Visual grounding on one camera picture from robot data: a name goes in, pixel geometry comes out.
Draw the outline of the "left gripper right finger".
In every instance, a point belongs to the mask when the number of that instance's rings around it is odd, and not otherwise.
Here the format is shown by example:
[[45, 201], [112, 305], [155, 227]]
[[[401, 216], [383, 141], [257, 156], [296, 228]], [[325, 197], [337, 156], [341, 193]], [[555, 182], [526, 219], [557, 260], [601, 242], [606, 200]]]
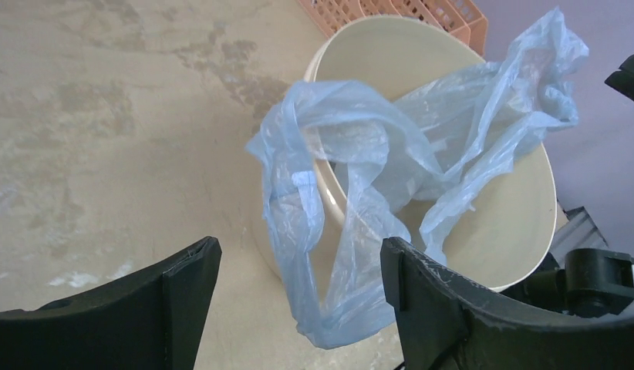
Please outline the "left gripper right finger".
[[405, 369], [634, 369], [634, 316], [548, 311], [494, 292], [398, 237], [380, 252]]

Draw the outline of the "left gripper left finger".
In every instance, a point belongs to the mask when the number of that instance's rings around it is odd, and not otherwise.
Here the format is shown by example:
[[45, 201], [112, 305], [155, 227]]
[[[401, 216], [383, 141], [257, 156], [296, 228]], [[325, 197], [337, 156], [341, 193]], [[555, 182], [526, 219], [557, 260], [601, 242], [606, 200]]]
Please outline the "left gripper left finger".
[[0, 369], [192, 369], [221, 253], [205, 237], [97, 288], [0, 312]]

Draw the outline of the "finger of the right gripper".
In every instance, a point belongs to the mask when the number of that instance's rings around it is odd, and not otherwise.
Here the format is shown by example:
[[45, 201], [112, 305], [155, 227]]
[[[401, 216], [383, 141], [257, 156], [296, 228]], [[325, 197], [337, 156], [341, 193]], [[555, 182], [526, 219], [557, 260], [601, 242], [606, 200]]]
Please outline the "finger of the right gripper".
[[605, 84], [634, 102], [634, 54], [608, 76]]

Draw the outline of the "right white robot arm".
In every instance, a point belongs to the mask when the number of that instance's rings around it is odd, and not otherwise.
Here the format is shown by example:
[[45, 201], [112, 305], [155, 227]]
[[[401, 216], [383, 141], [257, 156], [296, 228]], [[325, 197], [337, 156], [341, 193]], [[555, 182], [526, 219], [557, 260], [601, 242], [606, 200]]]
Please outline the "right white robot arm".
[[584, 207], [558, 216], [564, 224], [545, 259], [503, 294], [582, 318], [634, 316], [634, 257], [612, 250]]

